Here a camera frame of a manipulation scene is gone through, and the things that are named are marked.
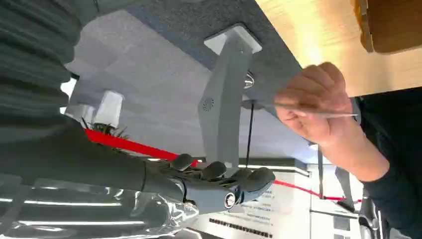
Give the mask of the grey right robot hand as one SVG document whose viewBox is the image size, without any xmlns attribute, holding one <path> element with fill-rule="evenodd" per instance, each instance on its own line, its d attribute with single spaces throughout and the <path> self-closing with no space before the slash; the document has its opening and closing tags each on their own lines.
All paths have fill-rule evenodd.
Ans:
<svg viewBox="0 0 422 239">
<path fill-rule="evenodd" d="M 0 172 L 21 183 L 64 184 L 77 188 L 103 186 L 156 193 L 180 203 L 192 203 L 202 214 L 221 212 L 260 197 L 274 182 L 268 168 L 240 169 L 222 178 L 208 166 L 201 175 L 172 166 L 135 159 L 91 142 L 77 122 L 58 128 L 1 124 Z"/>
</svg>

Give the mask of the person's left hand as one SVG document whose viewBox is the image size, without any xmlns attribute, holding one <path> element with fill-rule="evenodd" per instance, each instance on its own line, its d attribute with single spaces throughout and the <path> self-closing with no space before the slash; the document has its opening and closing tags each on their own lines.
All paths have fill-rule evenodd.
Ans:
<svg viewBox="0 0 422 239">
<path fill-rule="evenodd" d="M 317 110 L 352 112 L 345 78 L 330 62 L 304 68 L 277 93 L 274 102 L 295 107 L 276 106 L 278 119 L 298 135 L 319 145 L 334 145 L 359 131 L 359 124 L 351 116 L 325 118 L 316 114 Z"/>
</svg>

